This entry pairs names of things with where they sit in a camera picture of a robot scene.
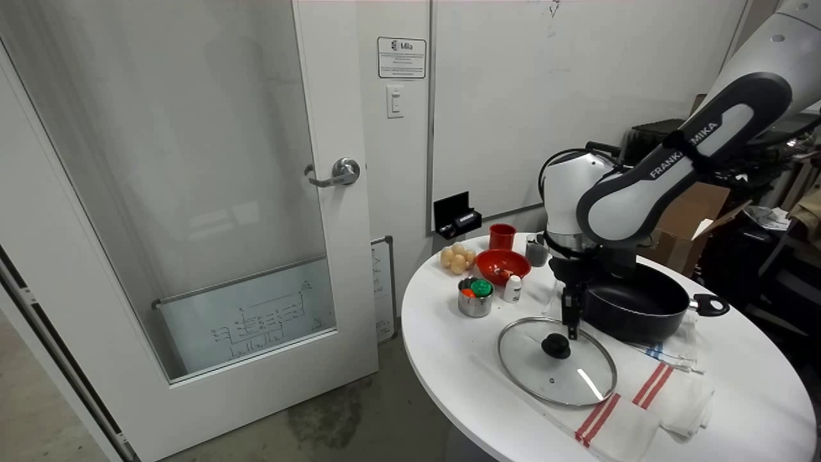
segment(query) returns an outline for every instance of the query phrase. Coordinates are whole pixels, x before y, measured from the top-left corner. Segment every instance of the tabletop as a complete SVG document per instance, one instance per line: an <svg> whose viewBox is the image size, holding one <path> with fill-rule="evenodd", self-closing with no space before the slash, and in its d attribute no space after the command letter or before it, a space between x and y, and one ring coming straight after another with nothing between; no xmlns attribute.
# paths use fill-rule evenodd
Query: tabletop
<svg viewBox="0 0 821 462"><path fill-rule="evenodd" d="M489 237L462 242L489 250ZM525 254L527 234L514 250ZM708 293L675 277L689 293ZM559 318L559 284L550 270L525 277L519 304L495 300L490 315L466 318L457 283L440 254L425 263L404 297L404 340L412 364L442 414L495 459L595 459L544 415L544 404L525 395L504 372L498 334L519 318ZM740 311L698 318L698 367L716 388L708 429L691 442L659 431L644 459L812 459L817 453L814 404L784 351Z"/></svg>

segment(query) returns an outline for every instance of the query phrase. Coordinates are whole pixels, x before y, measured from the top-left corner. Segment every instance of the wall label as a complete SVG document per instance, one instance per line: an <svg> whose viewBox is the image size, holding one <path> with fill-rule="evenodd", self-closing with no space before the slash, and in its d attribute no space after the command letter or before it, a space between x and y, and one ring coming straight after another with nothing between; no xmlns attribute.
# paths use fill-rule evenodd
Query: wall label
<svg viewBox="0 0 821 462"><path fill-rule="evenodd" d="M425 38L378 38L380 80L425 80L427 78L427 42Z"/></svg>

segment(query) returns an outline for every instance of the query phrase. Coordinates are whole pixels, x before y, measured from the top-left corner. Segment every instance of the door handle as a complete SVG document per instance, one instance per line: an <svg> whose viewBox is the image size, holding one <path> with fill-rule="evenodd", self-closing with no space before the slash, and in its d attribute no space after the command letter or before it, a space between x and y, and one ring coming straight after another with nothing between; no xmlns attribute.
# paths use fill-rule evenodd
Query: door handle
<svg viewBox="0 0 821 462"><path fill-rule="evenodd" d="M337 186L346 188L360 180L360 165L355 159L340 159L330 180L319 180L314 165L309 165L306 177L317 188L337 188Z"/></svg>

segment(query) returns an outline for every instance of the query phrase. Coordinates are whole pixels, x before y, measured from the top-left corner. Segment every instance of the black pot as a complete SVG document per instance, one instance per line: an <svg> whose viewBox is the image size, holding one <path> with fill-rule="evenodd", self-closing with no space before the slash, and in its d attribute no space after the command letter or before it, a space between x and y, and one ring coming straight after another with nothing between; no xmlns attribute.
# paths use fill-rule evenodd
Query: black pot
<svg viewBox="0 0 821 462"><path fill-rule="evenodd" d="M729 311L727 300L708 293L691 300L689 290L672 277L636 264L636 273L626 281L611 274L593 281L582 300L582 318L628 345L663 345L677 331L691 305L700 315Z"/></svg>

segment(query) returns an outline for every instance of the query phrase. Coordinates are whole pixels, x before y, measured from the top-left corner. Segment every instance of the red container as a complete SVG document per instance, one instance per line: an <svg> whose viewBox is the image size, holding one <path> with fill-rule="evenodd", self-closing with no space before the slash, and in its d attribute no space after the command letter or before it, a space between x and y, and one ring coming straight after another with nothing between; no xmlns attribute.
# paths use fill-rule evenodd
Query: red container
<svg viewBox="0 0 821 462"><path fill-rule="evenodd" d="M516 229L508 223L490 225L490 250L514 250Z"/></svg>
<svg viewBox="0 0 821 462"><path fill-rule="evenodd" d="M472 264L492 284L505 284L512 274L527 277L532 273L530 259L508 250L482 251Z"/></svg>

